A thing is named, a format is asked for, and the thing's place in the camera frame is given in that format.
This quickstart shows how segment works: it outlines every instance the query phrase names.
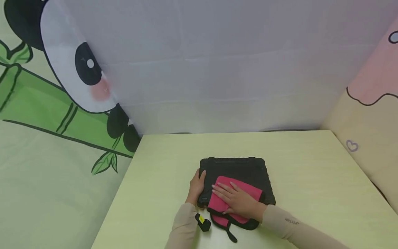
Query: beige sleeve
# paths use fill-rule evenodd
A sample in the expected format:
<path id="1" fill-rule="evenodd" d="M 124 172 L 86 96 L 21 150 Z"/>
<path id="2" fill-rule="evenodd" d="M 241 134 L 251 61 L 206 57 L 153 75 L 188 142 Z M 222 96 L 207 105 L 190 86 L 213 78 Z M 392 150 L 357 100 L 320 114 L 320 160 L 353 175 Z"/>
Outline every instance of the beige sleeve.
<path id="1" fill-rule="evenodd" d="M 287 239 L 298 249 L 348 249 L 334 238 L 274 205 L 268 205 L 264 211 L 263 226 L 272 230 L 278 237 Z"/>
<path id="2" fill-rule="evenodd" d="M 197 222 L 196 209 L 191 203 L 184 203 L 178 210 L 165 249 L 191 249 Z"/>

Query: bamboo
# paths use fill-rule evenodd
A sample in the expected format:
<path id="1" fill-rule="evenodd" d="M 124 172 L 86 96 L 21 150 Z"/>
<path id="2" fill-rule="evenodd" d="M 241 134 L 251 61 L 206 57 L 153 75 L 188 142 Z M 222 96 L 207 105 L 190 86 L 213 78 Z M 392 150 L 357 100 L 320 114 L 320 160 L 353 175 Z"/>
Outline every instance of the bamboo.
<path id="1" fill-rule="evenodd" d="M 0 76 L 0 120 L 20 124 L 64 139 L 132 158 L 122 137 L 107 132 L 108 114 L 78 107 L 63 88 L 24 69 L 6 65 Z"/>

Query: light green tabletop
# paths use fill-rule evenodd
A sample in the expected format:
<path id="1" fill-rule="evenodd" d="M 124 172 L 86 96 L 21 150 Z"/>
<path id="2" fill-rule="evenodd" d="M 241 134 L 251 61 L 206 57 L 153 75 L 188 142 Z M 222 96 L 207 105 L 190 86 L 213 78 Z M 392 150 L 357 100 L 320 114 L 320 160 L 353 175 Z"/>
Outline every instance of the light green tabletop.
<path id="1" fill-rule="evenodd" d="M 261 157 L 278 206 L 352 249 L 398 248 L 398 215 L 330 131 L 146 135 L 92 248 L 162 249 L 208 157 Z M 198 228 L 194 248 L 295 248 L 261 227 L 230 230 L 238 243 Z"/>

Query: cartoon wall backdrop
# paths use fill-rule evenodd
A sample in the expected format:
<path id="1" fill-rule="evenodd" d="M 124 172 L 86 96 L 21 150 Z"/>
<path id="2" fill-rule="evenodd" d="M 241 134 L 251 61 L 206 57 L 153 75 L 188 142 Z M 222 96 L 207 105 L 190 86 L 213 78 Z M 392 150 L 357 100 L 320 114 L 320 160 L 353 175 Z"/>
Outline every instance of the cartoon wall backdrop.
<path id="1" fill-rule="evenodd" d="M 1 247 L 89 248 L 140 137 L 59 2 L 0 5 Z"/>
<path id="2" fill-rule="evenodd" d="M 322 128 L 331 129 L 398 213 L 398 18 Z"/>

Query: hand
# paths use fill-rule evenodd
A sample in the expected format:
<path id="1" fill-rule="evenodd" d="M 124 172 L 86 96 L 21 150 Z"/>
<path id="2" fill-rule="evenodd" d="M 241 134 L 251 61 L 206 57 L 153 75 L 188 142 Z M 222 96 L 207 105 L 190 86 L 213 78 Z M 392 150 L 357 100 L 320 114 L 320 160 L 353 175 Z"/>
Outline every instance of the hand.
<path id="1" fill-rule="evenodd" d="M 228 204 L 229 208 L 223 214 L 238 214 L 248 219 L 263 221 L 263 213 L 267 205 L 253 199 L 248 193 L 240 189 L 236 184 L 230 182 L 233 188 L 225 184 L 212 185 L 213 193 Z"/>
<path id="2" fill-rule="evenodd" d="M 196 171 L 195 175 L 193 176 L 189 184 L 188 197 L 185 203 L 189 202 L 194 206 L 196 205 L 199 195 L 202 193 L 203 188 L 205 187 L 205 177 L 206 177 L 206 171 L 202 172 L 200 178 L 199 178 L 199 169 Z"/>

